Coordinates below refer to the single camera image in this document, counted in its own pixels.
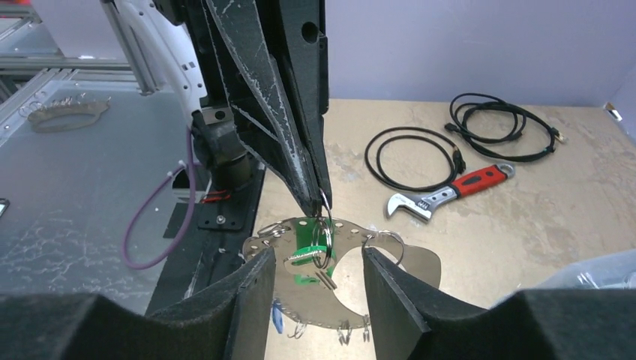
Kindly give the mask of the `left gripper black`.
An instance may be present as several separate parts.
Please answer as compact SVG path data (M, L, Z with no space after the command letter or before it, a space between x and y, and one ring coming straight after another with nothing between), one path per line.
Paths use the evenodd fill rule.
M324 147L329 39L324 1L185 1L207 94L228 104L244 147L274 172L303 213L332 200Z

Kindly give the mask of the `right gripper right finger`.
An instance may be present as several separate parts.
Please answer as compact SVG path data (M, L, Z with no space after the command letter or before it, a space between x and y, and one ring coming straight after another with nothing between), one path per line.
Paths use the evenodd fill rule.
M362 251L378 359L633 359L633 289L523 289L490 309Z

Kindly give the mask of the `green capped key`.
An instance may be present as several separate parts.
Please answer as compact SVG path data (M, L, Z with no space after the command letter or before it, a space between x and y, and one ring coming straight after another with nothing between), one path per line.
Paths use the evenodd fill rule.
M313 245L315 217L302 218L295 222L296 250L283 262L286 270L293 275L298 285L319 285L327 290L337 289L332 279L332 273L337 264L335 252L335 225L333 224L333 253L329 267L320 270L314 265L313 257L320 255L324 258L324 238L320 239L320 246Z

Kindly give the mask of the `metal key organizer plate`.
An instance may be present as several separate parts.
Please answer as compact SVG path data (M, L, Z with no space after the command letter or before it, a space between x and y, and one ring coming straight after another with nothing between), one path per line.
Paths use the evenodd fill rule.
M432 250L408 245L396 232L366 229L337 218L333 219L337 264L332 273L337 289L298 285L286 270L284 260L296 250L295 223L302 218L309 217L292 217L268 225L246 239L242 246L246 260L265 250L274 251L274 299L282 305L283 318L295 323L290 338L299 339L307 327L315 326L336 332L342 345L349 343L355 329L361 329L363 340L369 341L371 321L362 298L364 280L359 254L364 248L376 248L400 270L434 287L440 285L441 259Z

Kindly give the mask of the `metal split keyring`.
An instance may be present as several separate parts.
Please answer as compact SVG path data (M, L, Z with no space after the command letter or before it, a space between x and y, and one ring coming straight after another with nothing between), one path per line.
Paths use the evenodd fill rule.
M320 239L324 238L325 256L323 259L321 259L320 255L314 256L313 262L318 269L326 270L330 265L333 253L333 216L331 203L322 188L319 189L319 194L322 200L322 208L326 210L327 216L323 217L320 211L316 217L312 244L320 246Z

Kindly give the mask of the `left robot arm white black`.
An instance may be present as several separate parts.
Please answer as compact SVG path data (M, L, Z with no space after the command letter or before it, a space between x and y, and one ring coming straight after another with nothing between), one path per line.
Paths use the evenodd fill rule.
M197 157L226 188L253 156L308 217L332 207L324 1L102 1L141 91L177 95Z

